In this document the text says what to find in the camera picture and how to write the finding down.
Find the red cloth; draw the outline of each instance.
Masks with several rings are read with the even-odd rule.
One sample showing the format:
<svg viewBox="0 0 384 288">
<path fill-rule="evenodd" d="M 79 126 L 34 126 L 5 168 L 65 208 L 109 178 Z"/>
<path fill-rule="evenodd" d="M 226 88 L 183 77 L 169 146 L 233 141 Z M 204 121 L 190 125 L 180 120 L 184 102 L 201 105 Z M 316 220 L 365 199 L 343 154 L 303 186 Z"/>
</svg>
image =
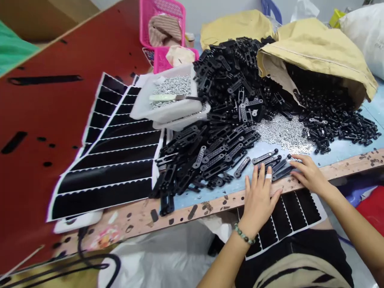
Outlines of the red cloth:
<svg viewBox="0 0 384 288">
<path fill-rule="evenodd" d="M 384 236 L 384 187 L 378 186 L 356 208 Z"/>
</svg>

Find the blue chair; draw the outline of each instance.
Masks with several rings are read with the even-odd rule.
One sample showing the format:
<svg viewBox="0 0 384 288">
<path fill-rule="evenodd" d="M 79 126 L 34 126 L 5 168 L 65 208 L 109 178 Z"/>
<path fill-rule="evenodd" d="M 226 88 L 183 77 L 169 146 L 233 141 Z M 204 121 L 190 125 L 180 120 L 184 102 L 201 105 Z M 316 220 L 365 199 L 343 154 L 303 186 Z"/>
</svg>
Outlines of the blue chair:
<svg viewBox="0 0 384 288">
<path fill-rule="evenodd" d="M 281 13 L 279 8 L 272 0 L 261 0 L 261 6 L 263 8 L 263 14 L 266 16 L 271 16 L 271 10 L 275 16 L 275 19 L 280 24 L 283 24 Z"/>
</svg>

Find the person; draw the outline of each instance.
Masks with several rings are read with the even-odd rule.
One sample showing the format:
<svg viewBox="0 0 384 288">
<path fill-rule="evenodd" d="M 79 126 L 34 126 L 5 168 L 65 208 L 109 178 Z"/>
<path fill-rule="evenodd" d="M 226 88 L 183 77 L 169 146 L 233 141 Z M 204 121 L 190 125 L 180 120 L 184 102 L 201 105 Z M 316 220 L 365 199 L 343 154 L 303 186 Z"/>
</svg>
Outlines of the person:
<svg viewBox="0 0 384 288">
<path fill-rule="evenodd" d="M 292 157 L 302 160 L 302 163 L 290 162 L 290 165 L 300 171 L 292 171 L 291 175 L 326 201 L 378 286 L 384 287 L 384 238 L 382 235 L 335 186 L 327 181 L 309 156 L 292 155 Z M 246 176 L 244 214 L 238 223 L 240 232 L 232 232 L 200 281 L 198 288 L 235 286 L 240 266 L 248 262 L 244 259 L 250 248 L 249 243 L 252 243 L 271 216 L 282 192 L 279 189 L 270 197 L 272 169 L 268 167 L 266 176 L 264 175 L 265 166 L 261 164 L 259 176 L 258 168 L 255 166 L 252 182 Z M 257 264 L 252 267 L 253 270 L 248 269 L 246 273 L 242 273 L 241 279 L 255 274 L 256 281 L 248 286 L 257 288 L 353 287 L 352 270 L 346 263 L 346 255 L 336 232 L 317 230 L 316 234 L 311 234 L 314 231 L 307 229 L 287 237 L 257 256 L 254 259 L 261 259 L 263 255 L 269 253 L 261 261 L 256 262 Z M 236 283 L 244 283 L 244 281 L 236 280 Z"/>
</svg>

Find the green cloth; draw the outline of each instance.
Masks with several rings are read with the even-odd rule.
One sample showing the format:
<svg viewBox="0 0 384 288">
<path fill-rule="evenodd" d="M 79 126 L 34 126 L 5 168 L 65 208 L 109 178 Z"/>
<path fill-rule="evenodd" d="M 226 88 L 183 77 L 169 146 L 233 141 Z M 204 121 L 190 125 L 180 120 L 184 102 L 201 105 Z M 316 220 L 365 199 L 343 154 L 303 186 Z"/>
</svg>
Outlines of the green cloth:
<svg viewBox="0 0 384 288">
<path fill-rule="evenodd" d="M 39 50 L 0 21 L 0 76 Z"/>
</svg>

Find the white device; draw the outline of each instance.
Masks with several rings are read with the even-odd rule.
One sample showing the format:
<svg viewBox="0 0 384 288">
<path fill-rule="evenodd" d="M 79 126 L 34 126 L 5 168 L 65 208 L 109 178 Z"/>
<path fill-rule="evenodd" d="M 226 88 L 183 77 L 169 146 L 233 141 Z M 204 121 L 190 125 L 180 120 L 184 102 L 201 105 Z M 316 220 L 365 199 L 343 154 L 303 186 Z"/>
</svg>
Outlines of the white device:
<svg viewBox="0 0 384 288">
<path fill-rule="evenodd" d="M 72 230 L 77 230 L 79 228 L 86 227 L 92 224 L 96 224 L 100 221 L 102 215 L 103 210 L 98 210 L 95 212 L 89 212 L 83 215 L 79 215 L 71 219 L 60 219 L 57 221 L 53 232 L 55 234 L 61 234 Z"/>
</svg>

